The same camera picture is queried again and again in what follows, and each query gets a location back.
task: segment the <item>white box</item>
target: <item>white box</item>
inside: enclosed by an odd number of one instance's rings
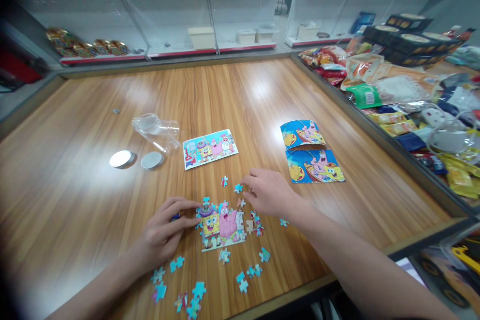
[[[298,38],[300,40],[315,40],[319,33],[320,26],[316,25],[300,25],[298,29]]]
[[[280,29],[274,24],[260,25],[256,27],[255,42],[258,44],[273,43],[274,34],[278,33]]]
[[[238,32],[238,40],[240,45],[251,45],[255,44],[255,35],[257,32],[253,29],[240,30]]]
[[[188,29],[195,50],[215,49],[215,31],[213,27],[191,27]]]

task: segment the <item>wooden table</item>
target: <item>wooden table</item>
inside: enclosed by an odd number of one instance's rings
[[[118,151],[130,150],[139,159],[155,151],[132,128],[132,119],[147,113],[177,120],[182,142],[230,129],[239,154],[189,171],[181,151],[156,171],[142,169],[140,161],[125,170],[111,167]],[[298,119],[319,124],[346,182],[292,187],[386,254],[461,221],[290,59],[69,80],[0,144],[0,224],[7,235],[2,249],[22,308],[40,319],[64,304],[133,244],[170,196],[227,200],[236,208],[234,186],[250,168],[289,179],[280,126]],[[223,188],[225,175],[230,181]],[[246,220],[251,210],[245,206]],[[110,317],[186,319],[174,302],[205,282],[199,319],[255,318],[334,280],[295,227],[261,219],[265,234],[229,247],[226,265],[219,250],[201,253],[199,230],[188,232],[174,257],[186,258],[183,268],[164,277],[165,299],[154,303],[148,275]],[[271,252],[269,263],[260,261],[262,247]],[[243,294],[236,276],[255,264],[263,273],[248,279]]]

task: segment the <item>green package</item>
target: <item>green package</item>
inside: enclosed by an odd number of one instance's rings
[[[347,98],[359,109],[370,109],[383,105],[383,101],[380,98],[377,89],[365,83],[348,87],[346,91]]]

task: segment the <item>left hand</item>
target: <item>left hand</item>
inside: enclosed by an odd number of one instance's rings
[[[202,221],[202,218],[196,217],[182,216],[176,221],[172,221],[172,218],[182,210],[201,207],[199,202],[183,197],[171,197],[165,201],[148,221],[140,238],[125,254],[130,271],[136,277],[141,277],[169,261],[177,251],[184,230]]]

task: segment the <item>silver metal lid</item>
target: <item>silver metal lid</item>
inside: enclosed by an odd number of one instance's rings
[[[164,163],[165,157],[161,152],[150,152],[141,160],[141,167],[147,170],[154,170]]]
[[[113,155],[110,159],[110,166],[122,169],[128,165],[130,165],[135,160],[135,154],[128,150],[123,150],[117,152]]]

